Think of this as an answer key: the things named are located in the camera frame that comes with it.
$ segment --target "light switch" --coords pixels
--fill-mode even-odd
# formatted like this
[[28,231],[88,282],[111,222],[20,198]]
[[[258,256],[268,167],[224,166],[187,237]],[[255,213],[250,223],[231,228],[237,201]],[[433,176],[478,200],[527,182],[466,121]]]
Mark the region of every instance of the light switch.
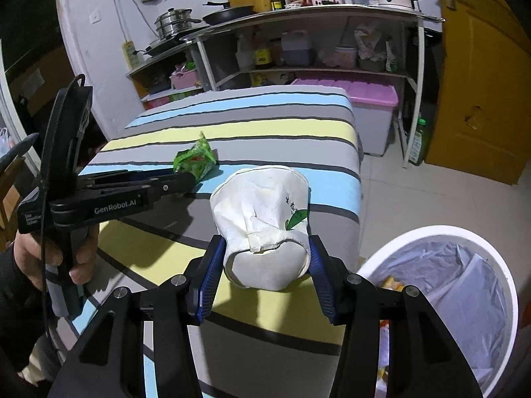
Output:
[[91,24],[95,24],[97,22],[100,22],[101,20],[102,20],[102,16],[99,10],[97,9],[89,15],[89,21]]

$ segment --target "striped tablecloth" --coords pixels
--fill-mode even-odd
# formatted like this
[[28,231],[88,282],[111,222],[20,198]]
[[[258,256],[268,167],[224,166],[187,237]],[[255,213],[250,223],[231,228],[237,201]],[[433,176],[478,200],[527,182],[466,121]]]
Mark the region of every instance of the striped tablecloth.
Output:
[[[310,183],[309,225],[330,255],[356,270],[361,188],[357,134],[343,90],[272,86],[208,92],[149,110],[89,163],[84,174],[171,167],[178,151],[203,131],[219,167],[182,198],[152,211],[102,223],[95,278],[83,314],[62,319],[70,348],[112,289],[153,288],[182,273],[217,233],[209,197],[241,168],[285,165]],[[322,315],[308,275],[281,292],[240,289],[222,276],[213,313],[189,327],[205,396],[328,396],[343,336]],[[145,385],[157,396],[151,325],[144,336]]]

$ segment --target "yellow door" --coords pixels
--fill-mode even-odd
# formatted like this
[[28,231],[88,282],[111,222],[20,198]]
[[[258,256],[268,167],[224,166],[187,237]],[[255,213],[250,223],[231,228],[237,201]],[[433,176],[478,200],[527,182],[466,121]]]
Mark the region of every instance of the yellow door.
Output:
[[427,163],[513,184],[531,156],[531,42],[504,0],[440,0],[445,49]]

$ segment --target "frying pan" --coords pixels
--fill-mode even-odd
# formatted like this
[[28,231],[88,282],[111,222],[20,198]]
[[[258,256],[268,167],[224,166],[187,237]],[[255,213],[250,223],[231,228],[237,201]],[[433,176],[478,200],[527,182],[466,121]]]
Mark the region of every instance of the frying pan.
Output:
[[203,17],[203,21],[209,25],[217,25],[223,22],[232,21],[233,19],[256,14],[253,10],[253,6],[230,7],[228,1],[224,3],[213,3],[208,1],[206,4],[203,4],[203,6],[223,6],[222,10],[218,10],[217,12],[210,13]]

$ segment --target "white floor tile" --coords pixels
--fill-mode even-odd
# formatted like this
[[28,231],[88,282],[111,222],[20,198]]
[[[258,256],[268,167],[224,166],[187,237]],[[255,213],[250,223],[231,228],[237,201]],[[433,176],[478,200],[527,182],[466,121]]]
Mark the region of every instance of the white floor tile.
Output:
[[362,179],[370,179],[371,178],[371,167],[372,167],[372,161],[374,157],[371,157],[370,155],[365,154],[363,156],[362,164],[359,167],[359,177]]
[[466,173],[445,167],[427,165],[402,167],[402,151],[397,140],[389,145],[383,157],[372,157],[371,180],[402,187],[416,188],[457,199],[470,199]]
[[468,175],[480,235],[500,253],[518,292],[531,292],[531,189]]
[[520,175],[517,185],[531,190],[531,159],[527,161],[527,166],[524,172],[522,172],[522,175]]
[[363,232],[363,223],[365,222],[365,216],[367,215],[367,203],[368,203],[368,193],[370,188],[371,181],[368,179],[362,179],[362,210],[359,214],[359,225],[361,226]]
[[479,231],[472,199],[429,193],[371,180],[360,246],[370,257],[395,237],[423,226],[449,224]]

